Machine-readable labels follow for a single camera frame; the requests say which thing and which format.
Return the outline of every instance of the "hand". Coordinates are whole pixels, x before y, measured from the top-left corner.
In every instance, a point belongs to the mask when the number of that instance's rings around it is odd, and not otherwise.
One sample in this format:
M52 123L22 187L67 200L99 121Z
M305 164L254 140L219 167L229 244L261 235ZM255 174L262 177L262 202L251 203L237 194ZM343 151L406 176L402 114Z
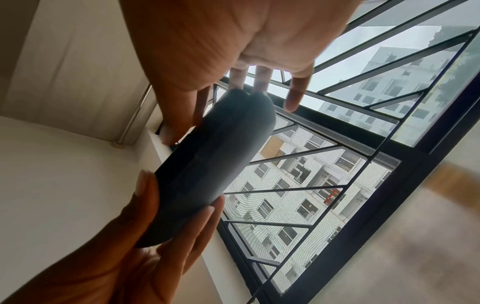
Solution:
M119 217L94 238L37 275L3 304L171 303L182 275L205 249L224 199L200 210L171 241L155 250L134 245L159 206L152 173L142 172Z
M315 58L345 28L361 0L120 0L140 63L163 113L163 143L198 124L210 85L230 68L242 88L257 65L254 91L272 69L292 74L285 109L307 90Z

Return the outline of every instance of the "white building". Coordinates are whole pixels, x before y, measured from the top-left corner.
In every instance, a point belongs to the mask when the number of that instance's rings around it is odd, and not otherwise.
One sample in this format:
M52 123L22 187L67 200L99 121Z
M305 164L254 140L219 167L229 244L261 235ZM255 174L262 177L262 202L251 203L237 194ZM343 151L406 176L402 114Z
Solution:
M287 125L278 118L275 128ZM328 147L333 144L302 128L270 137L253 160ZM246 167L225 192L345 185L365 160L343 149ZM285 291L389 175L372 163L275 276ZM226 197L230 218L247 221L312 224L341 189L233 194ZM307 231L266 225L237 225L258 257L281 262ZM271 266L266 269L272 272Z
M362 73L416 51L419 50L380 47ZM454 55L455 52L438 52L350 87L332 92L329 96L365 106L425 89L433 82ZM405 101L378 109L377 111L401 118L412 107L414 101ZM412 116L403 124L395 134L394 139L408 145L414 145L419 138L419 132L426 130L443 110L442 104L435 102L434 98L428 98L428 102L420 104ZM319 111L382 136L387 136L394 128L392 123L326 102L322 104Z

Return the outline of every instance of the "black case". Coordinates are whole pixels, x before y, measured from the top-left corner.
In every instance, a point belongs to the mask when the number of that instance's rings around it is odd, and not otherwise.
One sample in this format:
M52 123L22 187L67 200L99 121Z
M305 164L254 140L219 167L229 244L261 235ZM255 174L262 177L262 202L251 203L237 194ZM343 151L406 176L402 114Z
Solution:
M267 141L275 121L266 95L230 90L155 172L160 207L136 247L171 239L220 196Z

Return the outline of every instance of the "skin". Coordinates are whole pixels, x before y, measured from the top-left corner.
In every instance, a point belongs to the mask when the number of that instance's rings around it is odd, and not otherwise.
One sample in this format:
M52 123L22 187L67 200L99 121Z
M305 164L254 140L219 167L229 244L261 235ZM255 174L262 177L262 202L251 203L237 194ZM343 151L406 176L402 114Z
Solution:
M230 70L242 88L257 65L254 91L272 69L292 74L285 109L294 111L314 60L344 30L360 0L120 0L140 63L163 113L163 143L202 120L210 86Z
M200 210L156 250L134 248L159 206L155 175L144 172L120 216L85 245L50 266L3 304L171 303L182 275L215 231L223 197Z

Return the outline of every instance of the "finger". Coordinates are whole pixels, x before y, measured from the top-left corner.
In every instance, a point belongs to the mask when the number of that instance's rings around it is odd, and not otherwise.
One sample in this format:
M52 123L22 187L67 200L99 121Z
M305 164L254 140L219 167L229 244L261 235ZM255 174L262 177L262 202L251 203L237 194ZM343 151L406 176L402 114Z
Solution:
M283 107L289 112L295 111L300 102L302 101L305 92L310 83L310 78L312 77L312 72L314 69L314 64L309 65L308 68L300 71L298 73L292 73L290 90L286 96L285 103Z
M120 216L108 223L84 246L65 258L64 263L95 275L115 268L134 247L153 221L159 206L157 179L151 172L138 176L135 194Z
M237 69L230 69L230 80L228 81L228 89L243 89L245 78L247 77L247 71L249 67Z
M196 94L196 104L195 111L193 112L193 124L198 126L202 122L204 117L205 106L209 99L210 86L205 87L197 92Z
M270 79L274 71L270 68L257 66L255 69L255 81L252 92L266 92L269 88Z
M212 235L214 234L219 221L220 217L222 216L222 212L224 210L225 205L225 197L222 195L218 197L211 206L215 208L215 211L211 215L210 219L206 223L205 227L201 231L200 235L196 238L195 244L193 245L193 249L191 250L190 254L188 255L185 267L183 268L183 273L187 272L190 267L193 266L195 261L200 257L202 252L205 250L205 247L210 242Z
M172 145L193 126L197 92L184 92L168 84L153 89L163 115L160 139Z
M168 240L166 241L165 243L162 243L160 244L157 248L156 248L156 253L159 255L159 256L162 256L165 251L168 249L169 245L170 245L170 241L171 240Z
M153 272L153 288L160 299L170 303L183 274L185 261L214 211L205 207L191 218L173 238Z

